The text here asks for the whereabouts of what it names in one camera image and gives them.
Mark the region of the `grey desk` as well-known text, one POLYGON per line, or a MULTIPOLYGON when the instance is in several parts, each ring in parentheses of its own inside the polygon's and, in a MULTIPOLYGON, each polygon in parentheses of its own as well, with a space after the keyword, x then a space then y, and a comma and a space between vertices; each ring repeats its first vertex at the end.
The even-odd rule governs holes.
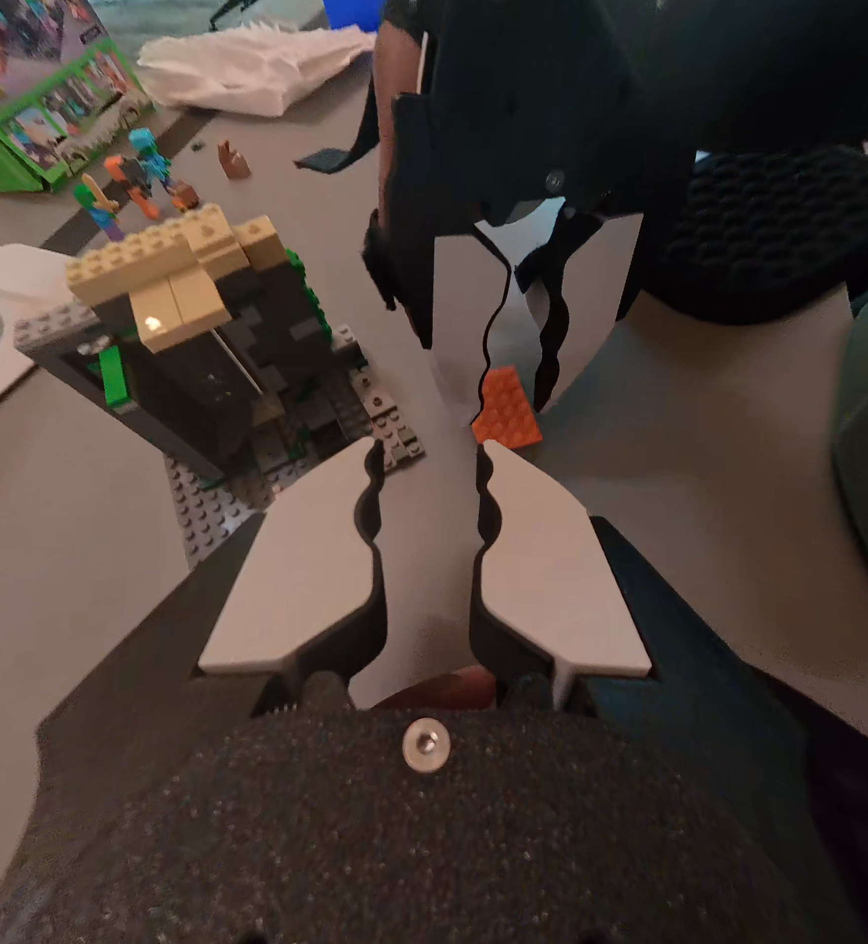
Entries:
MULTIPOLYGON (((273 219, 425 446, 382 493, 389 641, 353 683, 361 706, 466 663, 477 507, 473 438, 357 256, 375 156, 337 177, 293 164, 350 140, 365 73, 357 63, 275 121, 183 113, 175 157, 231 220, 273 219), (225 140, 249 179, 221 170, 225 140)), ((641 295, 541 419, 535 463, 628 537, 738 655, 868 735, 868 569, 829 463, 846 304, 838 291, 787 320, 734 328, 641 295)), ((28 375, 0 402, 0 705, 20 729, 185 572, 157 450, 64 384, 28 375)))

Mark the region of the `person's right forearm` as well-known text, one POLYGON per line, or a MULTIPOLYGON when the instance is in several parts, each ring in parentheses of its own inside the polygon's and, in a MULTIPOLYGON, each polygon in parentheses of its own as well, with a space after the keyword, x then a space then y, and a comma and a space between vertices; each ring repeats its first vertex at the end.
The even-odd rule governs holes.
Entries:
POLYGON ((372 79, 379 132, 377 210, 381 229, 389 223, 388 183, 396 143, 394 100, 417 92, 425 54, 426 40, 418 41, 389 21, 380 24, 373 51, 372 79))

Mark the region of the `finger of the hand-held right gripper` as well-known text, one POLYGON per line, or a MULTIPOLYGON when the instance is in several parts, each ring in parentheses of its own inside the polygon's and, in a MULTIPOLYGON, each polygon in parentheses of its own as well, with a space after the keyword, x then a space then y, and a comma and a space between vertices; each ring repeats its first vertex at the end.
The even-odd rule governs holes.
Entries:
POLYGON ((428 361, 442 402, 462 427, 483 409, 487 339, 508 299, 511 276, 507 258, 477 228, 435 242, 428 361))
POLYGON ((554 407, 613 332, 643 216, 559 212, 553 231, 514 270, 539 329, 533 404, 554 407))

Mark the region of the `teal toy minifigure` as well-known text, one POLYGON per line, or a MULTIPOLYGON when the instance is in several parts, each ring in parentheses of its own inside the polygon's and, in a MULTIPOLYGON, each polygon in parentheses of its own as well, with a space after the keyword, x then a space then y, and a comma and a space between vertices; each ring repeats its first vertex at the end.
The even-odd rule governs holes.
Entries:
POLYGON ((157 183, 171 196, 174 183, 170 174, 171 162, 160 153, 152 132, 144 127, 133 128, 129 131, 128 141, 142 170, 146 192, 150 194, 157 183))

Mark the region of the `green purple toy minifigure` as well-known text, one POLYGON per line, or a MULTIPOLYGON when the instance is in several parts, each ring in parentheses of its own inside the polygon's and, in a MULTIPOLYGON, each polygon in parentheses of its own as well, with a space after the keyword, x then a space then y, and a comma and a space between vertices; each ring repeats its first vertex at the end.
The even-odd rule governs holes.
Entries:
POLYGON ((118 224, 117 211, 120 205, 108 198, 89 174, 82 174, 81 183, 73 187, 73 196, 111 242, 122 242, 125 239, 125 233, 118 224))

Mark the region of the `orange black toy figure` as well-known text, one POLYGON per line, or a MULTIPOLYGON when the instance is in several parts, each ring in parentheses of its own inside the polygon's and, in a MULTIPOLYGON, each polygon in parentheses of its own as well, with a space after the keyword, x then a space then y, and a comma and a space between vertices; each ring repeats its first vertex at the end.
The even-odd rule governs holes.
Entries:
POLYGON ((103 166, 110 178, 121 185, 129 199, 138 206, 145 218, 155 223, 161 219, 161 213, 152 200, 149 176, 138 159, 121 155, 108 156, 103 166))

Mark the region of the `white plastic bag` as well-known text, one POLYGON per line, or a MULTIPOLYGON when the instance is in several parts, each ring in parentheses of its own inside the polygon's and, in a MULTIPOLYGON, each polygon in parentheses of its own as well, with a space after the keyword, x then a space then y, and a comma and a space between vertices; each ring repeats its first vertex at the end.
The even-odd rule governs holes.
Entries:
POLYGON ((371 53, 375 41, 355 26, 293 31, 252 23, 148 41, 138 75, 167 108, 276 118, 371 53))

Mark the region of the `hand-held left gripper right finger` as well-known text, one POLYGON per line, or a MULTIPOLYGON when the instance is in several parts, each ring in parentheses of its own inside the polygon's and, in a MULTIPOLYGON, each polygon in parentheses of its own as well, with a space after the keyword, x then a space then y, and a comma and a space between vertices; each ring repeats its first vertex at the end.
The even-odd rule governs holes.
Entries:
POLYGON ((477 448, 471 649, 498 682, 545 679, 554 706, 584 677, 643 679, 651 657, 586 507, 494 440, 477 448))

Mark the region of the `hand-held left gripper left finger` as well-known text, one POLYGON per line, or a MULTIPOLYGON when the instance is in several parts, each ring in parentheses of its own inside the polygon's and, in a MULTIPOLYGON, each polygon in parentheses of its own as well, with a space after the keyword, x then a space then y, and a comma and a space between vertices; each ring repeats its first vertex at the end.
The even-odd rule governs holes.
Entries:
POLYGON ((378 657, 384 478, 383 446, 366 436, 275 499, 199 658, 205 675, 267 675, 300 690, 320 672, 350 684, 378 657))

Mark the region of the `orange plate brick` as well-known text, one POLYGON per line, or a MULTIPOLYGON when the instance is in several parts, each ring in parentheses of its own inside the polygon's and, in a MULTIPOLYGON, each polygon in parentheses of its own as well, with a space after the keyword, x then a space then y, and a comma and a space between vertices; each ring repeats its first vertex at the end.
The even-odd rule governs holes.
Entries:
POLYGON ((495 441, 512 451, 542 442, 543 437, 516 368, 491 368, 482 385, 483 409, 472 430, 477 444, 495 441))

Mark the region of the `toy brick building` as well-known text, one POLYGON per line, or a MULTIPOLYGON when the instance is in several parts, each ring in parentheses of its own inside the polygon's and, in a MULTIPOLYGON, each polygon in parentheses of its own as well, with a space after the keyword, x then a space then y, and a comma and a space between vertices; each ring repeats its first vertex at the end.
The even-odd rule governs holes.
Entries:
POLYGON ((162 452, 189 569, 359 439, 388 473, 425 455, 267 215, 206 204, 64 278, 68 301, 16 321, 14 347, 162 452))

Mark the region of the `green toy brick box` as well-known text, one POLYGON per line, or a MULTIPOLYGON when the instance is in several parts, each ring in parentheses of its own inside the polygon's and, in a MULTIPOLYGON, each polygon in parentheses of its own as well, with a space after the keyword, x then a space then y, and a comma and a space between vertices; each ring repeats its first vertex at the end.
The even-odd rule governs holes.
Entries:
POLYGON ((0 1, 0 194, 58 190, 153 110, 86 1, 0 1))

